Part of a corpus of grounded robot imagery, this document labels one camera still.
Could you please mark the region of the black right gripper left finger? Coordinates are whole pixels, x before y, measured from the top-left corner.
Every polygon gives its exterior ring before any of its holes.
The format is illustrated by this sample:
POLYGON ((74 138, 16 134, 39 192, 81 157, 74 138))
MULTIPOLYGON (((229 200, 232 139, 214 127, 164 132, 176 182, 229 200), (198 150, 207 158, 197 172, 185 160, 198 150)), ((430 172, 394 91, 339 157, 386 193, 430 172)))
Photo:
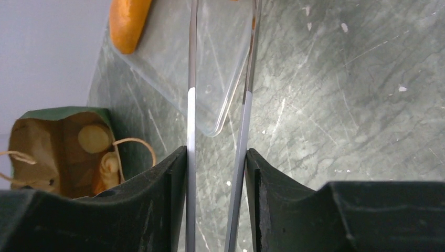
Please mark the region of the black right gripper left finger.
POLYGON ((96 197, 1 191, 1 251, 177 251, 187 150, 96 197))

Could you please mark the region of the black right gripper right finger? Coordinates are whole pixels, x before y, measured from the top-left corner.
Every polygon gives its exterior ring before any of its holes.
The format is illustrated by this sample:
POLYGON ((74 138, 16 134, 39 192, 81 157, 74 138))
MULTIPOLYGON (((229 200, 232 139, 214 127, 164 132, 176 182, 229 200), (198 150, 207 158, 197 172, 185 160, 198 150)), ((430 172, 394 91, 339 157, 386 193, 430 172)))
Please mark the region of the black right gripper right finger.
POLYGON ((246 155, 255 251, 444 251, 444 183, 330 181, 312 190, 246 155))

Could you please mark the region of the striped fake croissant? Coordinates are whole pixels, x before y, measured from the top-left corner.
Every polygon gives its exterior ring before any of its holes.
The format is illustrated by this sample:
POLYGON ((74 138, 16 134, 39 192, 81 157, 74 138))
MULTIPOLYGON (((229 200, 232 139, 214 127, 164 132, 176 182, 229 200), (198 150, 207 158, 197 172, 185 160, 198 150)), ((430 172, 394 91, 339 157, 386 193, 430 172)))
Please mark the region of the striped fake croissant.
POLYGON ((94 172, 92 192, 94 195, 97 195, 119 184, 119 160, 115 152, 108 152, 102 157, 98 168, 94 172))

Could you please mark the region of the green paper bag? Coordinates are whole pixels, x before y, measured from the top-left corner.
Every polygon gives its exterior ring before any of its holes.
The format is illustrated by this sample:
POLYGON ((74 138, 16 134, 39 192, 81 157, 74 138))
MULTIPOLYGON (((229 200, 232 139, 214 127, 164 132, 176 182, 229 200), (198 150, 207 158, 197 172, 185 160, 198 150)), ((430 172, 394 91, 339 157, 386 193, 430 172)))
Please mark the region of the green paper bag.
POLYGON ((119 145, 135 142, 157 157, 153 147, 139 138, 117 138, 106 108, 60 107, 28 111, 13 124, 8 149, 11 173, 1 174, 12 191, 37 190, 67 198, 94 197, 92 180, 102 157, 115 152, 120 166, 120 184, 129 180, 121 161, 119 145), (112 134, 111 146, 91 154, 78 142, 79 131, 87 125, 101 124, 112 134))

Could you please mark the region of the metal tongs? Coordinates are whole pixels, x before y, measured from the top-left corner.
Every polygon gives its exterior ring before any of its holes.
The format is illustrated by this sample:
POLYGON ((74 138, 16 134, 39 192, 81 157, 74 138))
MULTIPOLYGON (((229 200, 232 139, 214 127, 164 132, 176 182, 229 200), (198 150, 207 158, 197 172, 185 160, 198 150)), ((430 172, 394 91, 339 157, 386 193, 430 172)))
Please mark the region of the metal tongs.
MULTIPOLYGON (((196 66, 197 66, 197 10, 198 2, 192 1, 188 40, 188 93, 187 93, 187 190, 186 190, 186 251, 195 251, 196 229, 196 66)), ((257 59, 262 1, 253 1, 250 48, 247 76, 241 107, 241 123, 236 147, 235 167, 228 211, 225 251, 235 251, 238 238, 240 207, 245 161, 253 99, 253 81, 257 59)))

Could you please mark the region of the brown fake bread loaf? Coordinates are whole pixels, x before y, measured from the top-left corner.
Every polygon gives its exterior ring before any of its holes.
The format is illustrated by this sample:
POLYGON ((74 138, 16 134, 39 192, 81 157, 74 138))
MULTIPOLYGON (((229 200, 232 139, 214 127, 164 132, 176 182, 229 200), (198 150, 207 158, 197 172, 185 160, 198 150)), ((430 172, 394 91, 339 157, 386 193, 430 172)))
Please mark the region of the brown fake bread loaf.
POLYGON ((113 0, 109 10, 109 33, 122 54, 135 52, 152 0, 113 0))

